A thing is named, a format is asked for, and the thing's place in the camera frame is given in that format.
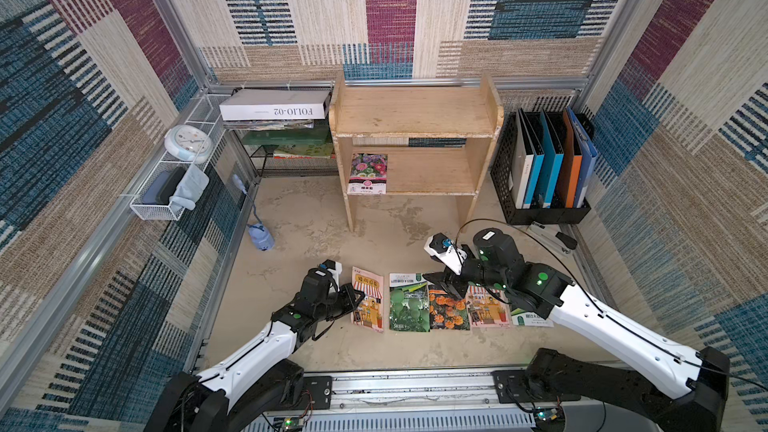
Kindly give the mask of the orange marigold seed bag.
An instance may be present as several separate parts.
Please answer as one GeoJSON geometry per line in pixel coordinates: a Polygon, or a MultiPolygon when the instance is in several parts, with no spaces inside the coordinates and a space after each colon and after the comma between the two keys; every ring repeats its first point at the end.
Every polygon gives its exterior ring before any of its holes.
{"type": "Polygon", "coordinates": [[[428,299],[431,330],[470,330],[468,308],[464,299],[454,299],[436,288],[429,289],[428,299]]]}

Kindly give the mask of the pink flower shop seed bag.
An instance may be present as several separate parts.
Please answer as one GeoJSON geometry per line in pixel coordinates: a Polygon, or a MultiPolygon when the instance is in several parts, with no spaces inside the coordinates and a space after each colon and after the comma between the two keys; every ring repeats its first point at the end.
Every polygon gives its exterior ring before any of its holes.
{"type": "Polygon", "coordinates": [[[485,289],[470,286],[465,296],[470,325],[480,328],[505,328],[510,326],[508,306],[485,289]]]}

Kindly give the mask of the green melon seed bag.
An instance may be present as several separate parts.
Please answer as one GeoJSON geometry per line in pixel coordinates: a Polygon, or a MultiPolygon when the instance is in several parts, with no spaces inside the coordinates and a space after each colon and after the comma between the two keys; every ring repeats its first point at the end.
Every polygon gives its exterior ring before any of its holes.
{"type": "Polygon", "coordinates": [[[519,308],[510,311],[510,323],[521,327],[554,327],[552,320],[541,318],[534,312],[523,311],[519,308]]]}
{"type": "Polygon", "coordinates": [[[389,329],[396,332],[430,331],[429,288],[422,274],[389,275],[389,329]]]}

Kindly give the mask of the purple flower seed bag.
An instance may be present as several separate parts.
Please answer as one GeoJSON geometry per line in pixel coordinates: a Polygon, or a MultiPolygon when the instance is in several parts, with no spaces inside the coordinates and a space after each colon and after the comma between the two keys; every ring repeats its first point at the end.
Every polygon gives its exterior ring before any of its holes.
{"type": "Polygon", "coordinates": [[[385,194],[387,170],[387,154],[353,154],[347,192],[350,195],[385,194]]]}

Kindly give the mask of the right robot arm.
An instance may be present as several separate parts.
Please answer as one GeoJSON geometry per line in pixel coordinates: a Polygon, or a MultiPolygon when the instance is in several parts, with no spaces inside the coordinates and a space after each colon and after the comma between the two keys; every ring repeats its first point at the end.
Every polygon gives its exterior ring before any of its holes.
{"type": "Polygon", "coordinates": [[[442,233],[424,249],[444,269],[428,282],[454,299],[477,286],[513,309],[533,313],[599,345],[624,363],[614,368],[541,348],[527,368],[497,381],[500,401],[536,402],[586,397],[631,411],[663,431],[718,431],[729,394],[730,360],[705,347],[676,343],[600,302],[577,280],[528,262],[498,228],[457,247],[442,233]]]}

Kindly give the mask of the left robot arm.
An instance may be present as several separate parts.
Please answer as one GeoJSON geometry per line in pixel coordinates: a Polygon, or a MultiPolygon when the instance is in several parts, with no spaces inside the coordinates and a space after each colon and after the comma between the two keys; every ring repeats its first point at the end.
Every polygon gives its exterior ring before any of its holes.
{"type": "Polygon", "coordinates": [[[293,406],[304,392],[304,369],[289,360],[302,345],[350,315],[365,294],[342,284],[342,264],[326,260],[308,270],[299,292],[272,313],[248,343],[198,373],[180,372],[165,385],[146,431],[240,431],[278,405],[293,406]]]}

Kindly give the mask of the wooden two-tier shelf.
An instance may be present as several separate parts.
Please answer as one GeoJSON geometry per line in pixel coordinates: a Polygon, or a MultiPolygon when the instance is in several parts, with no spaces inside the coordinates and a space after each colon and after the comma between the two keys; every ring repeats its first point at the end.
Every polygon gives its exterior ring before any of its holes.
{"type": "Polygon", "coordinates": [[[452,196],[460,223],[474,214],[504,122],[488,73],[478,86],[351,86],[337,75],[328,113],[350,228],[359,192],[349,192],[354,155],[388,157],[386,192],[452,196]]]}

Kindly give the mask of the black file holder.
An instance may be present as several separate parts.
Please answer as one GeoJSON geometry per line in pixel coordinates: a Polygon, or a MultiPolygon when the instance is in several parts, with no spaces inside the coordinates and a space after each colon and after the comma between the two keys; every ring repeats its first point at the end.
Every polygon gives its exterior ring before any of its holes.
{"type": "Polygon", "coordinates": [[[506,119],[490,176],[512,225],[577,224],[591,210],[586,195],[599,152],[586,116],[524,112],[506,119]]]}

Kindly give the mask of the teal binder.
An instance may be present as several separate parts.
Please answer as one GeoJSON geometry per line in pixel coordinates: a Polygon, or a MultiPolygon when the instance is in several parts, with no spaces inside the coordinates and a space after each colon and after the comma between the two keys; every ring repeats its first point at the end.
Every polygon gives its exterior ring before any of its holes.
{"type": "Polygon", "coordinates": [[[526,195],[524,199],[524,207],[526,209],[529,209],[532,207],[532,204],[534,201],[536,186],[540,176],[541,168],[543,166],[544,150],[540,142],[539,130],[537,129],[537,126],[534,124],[534,120],[536,119],[535,115],[530,113],[524,113],[523,119],[524,119],[525,126],[527,128],[527,132],[528,132],[530,143],[531,143],[531,148],[533,151],[532,167],[529,174],[529,182],[528,182],[526,195]]]}
{"type": "Polygon", "coordinates": [[[537,197],[542,208],[550,208],[560,174],[564,150],[558,130],[550,117],[539,113],[542,130],[541,144],[544,150],[543,166],[537,185],[537,197]]]}

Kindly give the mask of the white binder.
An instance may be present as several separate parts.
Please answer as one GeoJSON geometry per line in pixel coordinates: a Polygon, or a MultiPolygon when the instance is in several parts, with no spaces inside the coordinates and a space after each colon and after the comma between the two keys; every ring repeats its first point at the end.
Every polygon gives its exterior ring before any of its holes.
{"type": "Polygon", "coordinates": [[[512,192],[516,209],[523,209],[524,207],[534,158],[532,144],[524,119],[525,114],[522,111],[518,111],[515,117],[516,143],[514,148],[514,161],[511,169],[512,192]]]}

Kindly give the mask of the orange binder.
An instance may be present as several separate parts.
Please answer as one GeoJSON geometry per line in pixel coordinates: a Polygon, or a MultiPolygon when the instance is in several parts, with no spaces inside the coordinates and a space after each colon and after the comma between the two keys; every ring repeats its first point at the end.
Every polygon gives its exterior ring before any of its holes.
{"type": "Polygon", "coordinates": [[[576,193],[580,176],[582,153],[576,128],[571,118],[572,110],[567,108],[563,114],[565,125],[564,157],[558,181],[558,193],[566,208],[573,208],[576,203],[576,193]]]}

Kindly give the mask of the green book on rack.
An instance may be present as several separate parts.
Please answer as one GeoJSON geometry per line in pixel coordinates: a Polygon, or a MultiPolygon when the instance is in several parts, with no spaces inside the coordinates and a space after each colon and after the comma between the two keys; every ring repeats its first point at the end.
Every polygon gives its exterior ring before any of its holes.
{"type": "Polygon", "coordinates": [[[241,139],[246,146],[322,145],[330,140],[327,128],[249,131],[241,139]]]}

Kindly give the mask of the dark pouch in basket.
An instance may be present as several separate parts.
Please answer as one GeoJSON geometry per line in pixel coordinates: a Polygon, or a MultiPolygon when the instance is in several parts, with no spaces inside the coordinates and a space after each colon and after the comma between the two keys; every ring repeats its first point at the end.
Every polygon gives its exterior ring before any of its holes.
{"type": "Polygon", "coordinates": [[[183,167],[161,171],[141,196],[141,204],[168,205],[185,173],[183,167]]]}

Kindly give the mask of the white folio box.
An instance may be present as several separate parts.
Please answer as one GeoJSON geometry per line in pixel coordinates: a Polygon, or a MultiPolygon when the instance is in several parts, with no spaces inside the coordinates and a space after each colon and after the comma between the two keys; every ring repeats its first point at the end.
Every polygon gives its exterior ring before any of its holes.
{"type": "Polygon", "coordinates": [[[219,105],[224,121],[325,119],[329,90],[243,89],[219,105]]]}

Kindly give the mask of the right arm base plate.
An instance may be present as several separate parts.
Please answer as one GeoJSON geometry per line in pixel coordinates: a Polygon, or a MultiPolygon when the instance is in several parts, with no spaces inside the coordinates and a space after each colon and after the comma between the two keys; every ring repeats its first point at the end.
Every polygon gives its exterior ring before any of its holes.
{"type": "Polygon", "coordinates": [[[501,404],[577,402],[578,394],[564,394],[546,391],[541,386],[530,385],[522,369],[495,370],[491,372],[498,401],[501,404]]]}

